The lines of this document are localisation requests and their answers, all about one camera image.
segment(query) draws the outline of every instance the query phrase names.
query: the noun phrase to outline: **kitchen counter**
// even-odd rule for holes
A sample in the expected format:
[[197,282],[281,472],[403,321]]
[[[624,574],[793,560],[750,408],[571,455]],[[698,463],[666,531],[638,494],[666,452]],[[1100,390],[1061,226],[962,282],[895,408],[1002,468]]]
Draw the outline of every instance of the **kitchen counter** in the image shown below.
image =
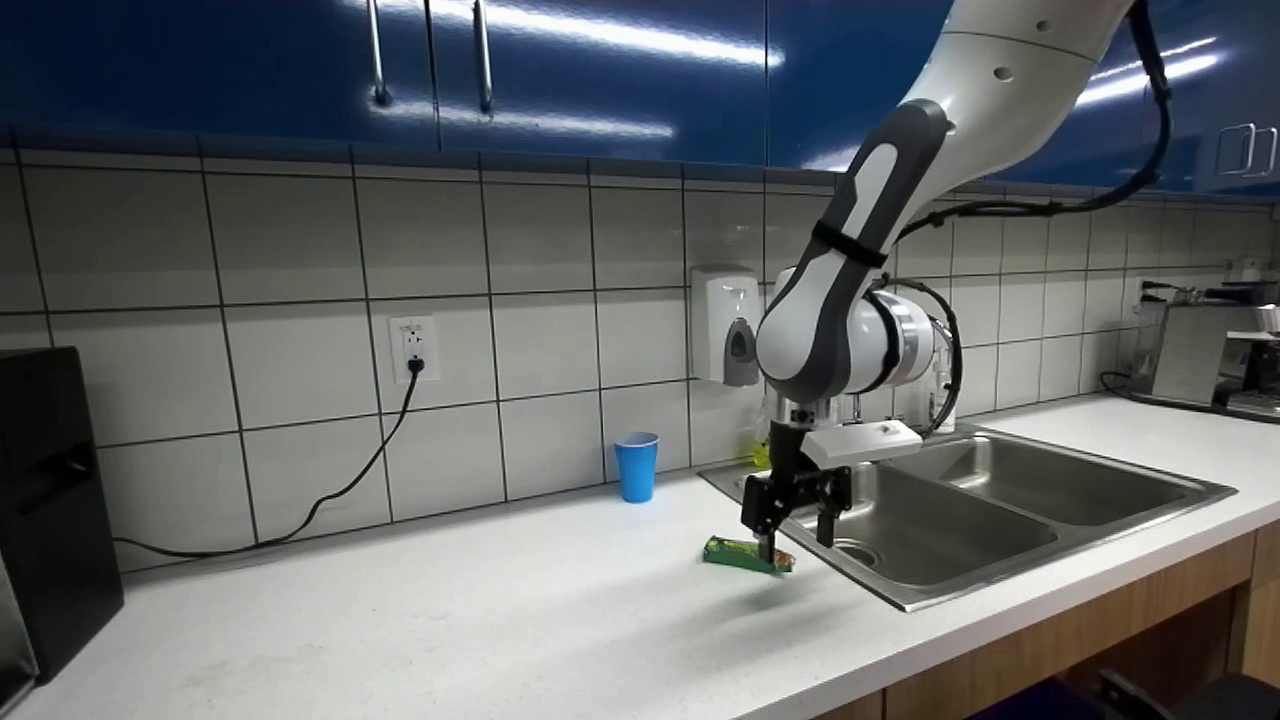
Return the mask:
[[817,716],[1280,518],[1273,424],[1082,398],[987,428],[1234,494],[913,617],[787,539],[782,580],[698,565],[745,531],[696,475],[401,525],[131,580],[14,720]]

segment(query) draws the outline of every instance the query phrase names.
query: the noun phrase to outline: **wall socket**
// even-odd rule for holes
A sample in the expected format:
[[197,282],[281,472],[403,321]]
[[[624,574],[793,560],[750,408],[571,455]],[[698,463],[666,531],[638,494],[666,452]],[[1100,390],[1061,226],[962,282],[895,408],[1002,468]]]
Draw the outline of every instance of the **wall socket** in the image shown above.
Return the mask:
[[407,361],[424,361],[424,381],[441,381],[442,372],[442,348],[436,315],[391,315],[391,381],[395,388],[407,388]]

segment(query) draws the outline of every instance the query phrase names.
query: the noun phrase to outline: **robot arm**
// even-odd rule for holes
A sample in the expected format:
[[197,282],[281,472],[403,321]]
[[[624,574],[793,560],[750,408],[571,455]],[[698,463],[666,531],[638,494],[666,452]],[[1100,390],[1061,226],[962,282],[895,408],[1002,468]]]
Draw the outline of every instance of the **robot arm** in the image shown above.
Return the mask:
[[895,233],[954,182],[1033,156],[1072,110],[1129,3],[954,0],[919,80],[850,156],[754,331],[760,372],[793,402],[770,424],[770,475],[745,494],[745,525],[769,556],[796,504],[824,504],[824,518],[847,509],[847,472],[817,468],[801,444],[831,397],[871,390],[904,365],[895,321],[868,291]]

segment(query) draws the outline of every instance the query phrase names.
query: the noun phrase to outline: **stainless steel sink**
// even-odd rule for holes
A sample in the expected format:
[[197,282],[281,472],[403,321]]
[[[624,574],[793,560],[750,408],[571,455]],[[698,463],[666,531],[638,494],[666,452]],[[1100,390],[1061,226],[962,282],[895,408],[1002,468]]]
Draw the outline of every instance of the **stainless steel sink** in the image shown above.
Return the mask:
[[[741,501],[745,472],[706,479]],[[979,430],[861,461],[831,549],[810,515],[782,531],[913,613],[1218,494],[1230,488]]]

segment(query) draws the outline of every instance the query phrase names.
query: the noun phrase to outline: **black appliance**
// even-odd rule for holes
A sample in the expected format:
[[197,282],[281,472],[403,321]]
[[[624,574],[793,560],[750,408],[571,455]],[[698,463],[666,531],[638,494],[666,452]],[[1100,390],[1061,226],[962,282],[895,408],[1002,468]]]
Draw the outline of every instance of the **black appliance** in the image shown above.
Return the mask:
[[50,678],[118,609],[81,355],[0,353],[0,704]]

